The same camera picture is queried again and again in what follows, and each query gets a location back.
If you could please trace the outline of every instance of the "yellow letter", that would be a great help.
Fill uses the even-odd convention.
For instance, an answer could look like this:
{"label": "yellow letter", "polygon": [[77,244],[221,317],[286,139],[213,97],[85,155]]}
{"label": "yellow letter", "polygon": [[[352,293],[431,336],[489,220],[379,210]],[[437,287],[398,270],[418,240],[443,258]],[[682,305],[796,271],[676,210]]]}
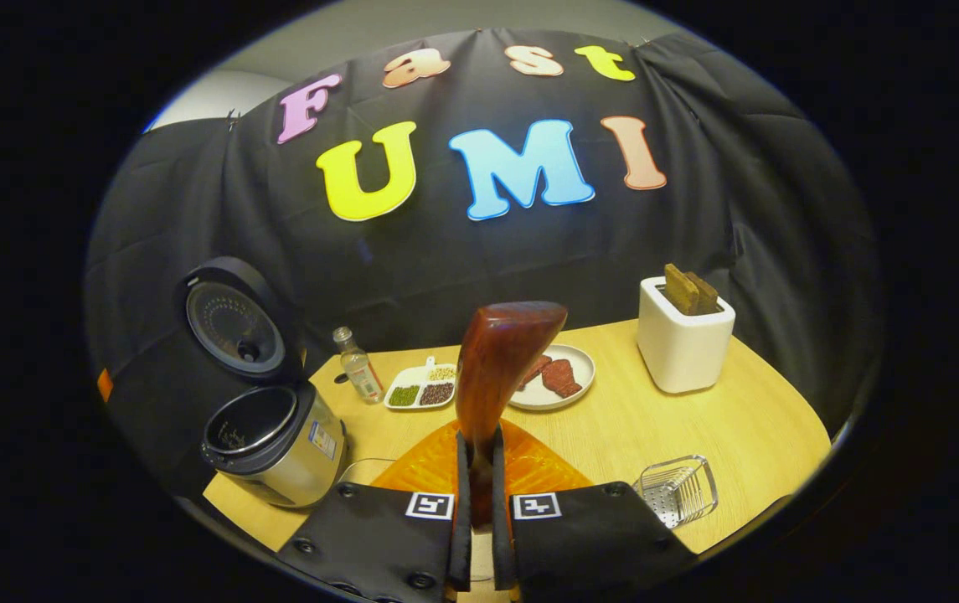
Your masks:
{"label": "yellow letter", "polygon": [[505,54],[513,69],[524,75],[560,75],[565,68],[559,62],[551,60],[553,54],[538,46],[509,46]]}
{"label": "yellow letter", "polygon": [[383,79],[387,88],[400,88],[411,84],[419,77],[431,77],[449,69],[450,62],[442,60],[437,49],[419,49],[388,62],[383,71],[389,73]]}
{"label": "yellow letter", "polygon": [[590,66],[593,66],[598,73],[609,77],[610,80],[632,81],[636,79],[635,73],[624,71],[624,69],[616,66],[614,61],[624,60],[620,54],[610,53],[609,50],[603,49],[601,46],[584,46],[582,49],[576,49],[575,53],[587,57]]}
{"label": "yellow letter", "polygon": [[390,167],[390,182],[373,193],[360,188],[356,172],[360,141],[337,145],[315,160],[315,167],[322,169],[326,179],[327,201],[335,216],[349,222],[362,222],[394,211],[410,197],[415,188],[415,161],[409,134],[414,130],[414,121],[402,121],[383,127],[371,137],[386,148],[386,163]]}

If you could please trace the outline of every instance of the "wall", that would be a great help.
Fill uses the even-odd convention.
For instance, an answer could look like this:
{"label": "wall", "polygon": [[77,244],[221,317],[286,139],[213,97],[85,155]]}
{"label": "wall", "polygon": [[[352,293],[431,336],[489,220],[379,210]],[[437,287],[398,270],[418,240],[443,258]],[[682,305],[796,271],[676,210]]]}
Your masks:
{"label": "wall", "polygon": [[683,28],[622,0],[342,0],[234,54],[178,95],[148,130],[241,113],[308,76],[392,44],[476,27],[552,29],[639,44]]}
{"label": "wall", "polygon": [[189,119],[225,118],[230,110],[235,110],[234,115],[245,114],[292,84],[258,73],[216,69],[178,95],[147,130]]}

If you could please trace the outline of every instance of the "blue letter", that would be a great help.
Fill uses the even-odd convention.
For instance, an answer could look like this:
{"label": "blue letter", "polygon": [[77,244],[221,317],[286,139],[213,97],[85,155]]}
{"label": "blue letter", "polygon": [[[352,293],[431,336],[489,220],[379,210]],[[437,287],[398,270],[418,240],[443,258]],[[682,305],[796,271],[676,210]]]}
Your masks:
{"label": "blue letter", "polygon": [[450,138],[449,148],[464,156],[468,179],[472,180],[474,201],[468,207],[468,218],[486,220],[509,211],[509,201],[498,195],[494,178],[517,198],[521,207],[535,201],[539,171],[545,174],[547,187],[543,201],[547,205],[583,203],[595,196],[595,189],[583,182],[576,164],[568,133],[571,123],[562,119],[543,119],[528,128],[524,152],[505,144],[490,130],[472,130]]}

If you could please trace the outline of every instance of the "white plate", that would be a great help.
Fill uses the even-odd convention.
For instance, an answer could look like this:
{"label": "white plate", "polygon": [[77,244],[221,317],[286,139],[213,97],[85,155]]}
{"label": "white plate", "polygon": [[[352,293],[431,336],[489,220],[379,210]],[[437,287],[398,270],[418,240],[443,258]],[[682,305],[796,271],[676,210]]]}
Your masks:
{"label": "white plate", "polygon": [[552,410],[570,405],[572,402],[579,400],[583,394],[587,393],[587,390],[590,388],[590,382],[595,380],[595,362],[590,359],[587,352],[579,348],[562,346],[562,344],[555,343],[553,346],[546,348],[543,353],[554,360],[562,358],[568,360],[568,363],[572,365],[572,377],[575,378],[575,382],[579,383],[583,389],[580,389],[579,392],[572,394],[570,397],[562,398],[558,394],[551,392],[551,390],[546,389],[545,385],[543,385],[543,375],[537,374],[535,375],[535,379],[530,380],[528,385],[524,386],[523,392],[513,394],[513,397],[509,400],[509,404],[526,410]]}
{"label": "white plate", "polygon": [[[449,368],[453,371],[453,378],[448,380],[437,380],[430,381],[428,380],[428,375],[432,370],[436,368]],[[453,386],[452,391],[449,393],[449,398],[445,401],[438,402],[436,405],[421,405],[419,401],[423,399],[423,392],[426,390],[428,385],[438,385],[440,383],[449,383]],[[415,394],[415,402],[413,404],[407,405],[407,407],[391,407],[390,405],[390,396],[394,394],[394,391],[399,387],[410,387],[413,385],[419,385],[419,392]],[[414,410],[414,409],[440,409],[444,405],[448,405],[449,402],[453,401],[453,397],[456,396],[456,365],[436,365],[434,363],[434,356],[428,356],[426,358],[425,366],[417,366],[406,368],[398,373],[394,378],[394,382],[390,385],[390,389],[386,390],[386,394],[383,396],[383,406],[391,410]]]}

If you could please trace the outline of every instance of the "plastic bottle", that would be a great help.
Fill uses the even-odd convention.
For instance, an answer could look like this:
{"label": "plastic bottle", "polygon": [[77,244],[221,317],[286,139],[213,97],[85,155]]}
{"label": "plastic bottle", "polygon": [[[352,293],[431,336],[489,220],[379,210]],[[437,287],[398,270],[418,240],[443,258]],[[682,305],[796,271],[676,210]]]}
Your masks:
{"label": "plastic bottle", "polygon": [[348,326],[334,329],[334,343],[338,344],[338,350],[342,353],[342,369],[345,370],[348,380],[353,382],[353,387],[356,387],[360,396],[371,402],[382,401],[383,383],[375,374],[371,360],[368,359],[368,353],[357,347],[353,332]]}

